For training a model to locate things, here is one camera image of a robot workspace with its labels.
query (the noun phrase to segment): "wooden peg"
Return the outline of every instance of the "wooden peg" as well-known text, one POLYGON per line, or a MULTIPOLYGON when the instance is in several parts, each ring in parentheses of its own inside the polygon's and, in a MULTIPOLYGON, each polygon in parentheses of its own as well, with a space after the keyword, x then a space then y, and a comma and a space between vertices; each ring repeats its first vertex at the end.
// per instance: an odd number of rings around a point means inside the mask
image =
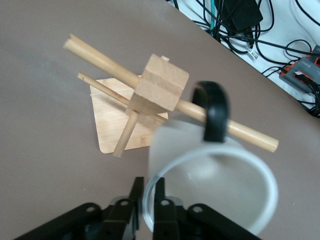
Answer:
MULTIPOLYGON (((108 96, 118 100, 120 103, 123 103, 126 106, 129 105, 129 102, 130 102, 129 99, 123 97, 122 95, 120 95, 119 93, 113 91, 109 87, 107 87, 107 86, 101 84, 100 82, 94 80, 92 77, 84 74, 83 72, 79 72, 77 77, 78 77, 78 79, 83 80, 87 84, 89 84, 92 87, 100 90, 101 92, 107 94, 108 96)), ((155 121, 157 121, 157 122, 159 122, 161 124, 164 124, 167 121, 167 119, 165 117, 160 116, 159 114, 148 115, 148 117, 152 118, 153 120, 155 120, 155 121)))
POLYGON ((132 134, 132 132, 134 131, 134 128, 136 126, 136 123, 139 119, 139 115, 140 113, 137 112, 137 111, 132 111, 130 117, 129 117, 129 120, 128 122, 126 123, 125 127, 124 127, 124 130, 121 134, 121 137, 118 141, 118 143, 116 144, 115 146, 115 149, 114 149, 114 152, 113 152, 113 156, 115 157, 121 157, 122 153, 124 152, 126 146, 127 146, 127 143, 129 141, 129 138, 132 134))

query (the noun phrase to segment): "electronic device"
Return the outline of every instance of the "electronic device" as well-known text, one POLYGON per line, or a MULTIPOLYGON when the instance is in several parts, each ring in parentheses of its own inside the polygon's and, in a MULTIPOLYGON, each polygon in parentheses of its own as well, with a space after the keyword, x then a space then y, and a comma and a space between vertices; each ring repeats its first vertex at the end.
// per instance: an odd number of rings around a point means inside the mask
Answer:
MULTIPOLYGON (((316 45, 312 53, 320 54, 320 46, 316 45)), ((320 84, 320 58, 314 55, 302 57, 282 69, 279 78, 293 88, 309 94, 312 90, 308 85, 308 81, 320 84)))
POLYGON ((221 2, 223 3, 222 22, 235 33, 251 29, 263 20, 255 0, 216 0, 214 5, 218 11, 221 2))

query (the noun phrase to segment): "wooden stand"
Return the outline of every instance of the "wooden stand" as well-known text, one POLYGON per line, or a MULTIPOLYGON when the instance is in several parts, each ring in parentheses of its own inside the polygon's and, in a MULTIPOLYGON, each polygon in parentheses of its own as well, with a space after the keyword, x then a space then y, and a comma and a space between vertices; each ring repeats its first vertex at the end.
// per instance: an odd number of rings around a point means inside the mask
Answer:
MULTIPOLYGON (((142 77, 139 77, 73 35, 70 35, 64 48, 135 89, 131 101, 128 102, 128 106, 134 111, 134 114, 130 117, 123 136, 121 136, 121 141, 116 147, 115 154, 118 157, 123 152, 140 113, 155 117, 158 113, 176 109, 202 122, 206 120, 205 110, 202 107, 180 99, 188 79, 188 73, 166 60, 152 55, 142 77)), ((83 73, 80 73, 78 77, 98 89, 101 87, 92 82, 92 78, 90 79, 88 76, 85 78, 83 73)), ((113 98, 118 97, 117 93, 107 89, 104 89, 104 92, 113 98)), ((232 120, 228 122, 228 131, 240 139, 271 152, 274 152, 279 144, 278 140, 232 120)))
MULTIPOLYGON (((134 90, 115 78, 92 80, 100 88, 98 90, 96 87, 90 86, 99 148, 104 154, 113 153, 129 119, 129 116, 125 114, 125 110, 134 90), (106 89, 109 94, 112 92, 117 93, 115 95, 117 98, 101 91, 106 89)), ((156 129, 167 119, 167 113, 156 115, 153 119, 141 115, 125 150, 150 146, 156 129)))

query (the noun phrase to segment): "power adapter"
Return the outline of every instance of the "power adapter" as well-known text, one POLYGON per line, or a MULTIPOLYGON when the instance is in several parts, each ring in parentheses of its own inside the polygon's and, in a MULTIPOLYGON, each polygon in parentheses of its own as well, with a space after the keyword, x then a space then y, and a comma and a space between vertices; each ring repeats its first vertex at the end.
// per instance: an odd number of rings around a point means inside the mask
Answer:
POLYGON ((214 5, 218 12, 221 1, 222 22, 235 33, 243 33, 263 20, 255 0, 215 0, 214 5))

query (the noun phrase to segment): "cup rim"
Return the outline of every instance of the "cup rim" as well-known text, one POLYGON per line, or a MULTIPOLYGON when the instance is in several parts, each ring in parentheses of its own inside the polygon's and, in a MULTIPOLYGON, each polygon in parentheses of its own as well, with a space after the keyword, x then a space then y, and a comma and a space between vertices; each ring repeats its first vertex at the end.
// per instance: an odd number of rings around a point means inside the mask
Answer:
POLYGON ((264 182, 266 183, 267 198, 264 204, 264 208, 260 212, 258 218, 251 226, 247 228, 247 230, 252 234, 257 235, 264 229, 264 227, 271 220, 277 207, 278 186, 276 179, 270 168, 267 166, 267 164, 264 161, 262 161, 258 156, 243 148, 223 145, 208 145, 187 151, 185 154, 177 157, 176 159, 168 163, 166 166, 164 166, 161 170, 159 170, 147 183, 142 197, 142 212, 144 221, 152 232, 154 228, 154 221, 151 218, 149 201, 152 190, 154 189, 158 180, 174 167, 182 163, 188 162, 194 159, 195 157, 199 158, 208 154, 235 157, 241 161, 244 161, 245 163, 252 165, 259 171, 259 173, 263 177, 264 182))

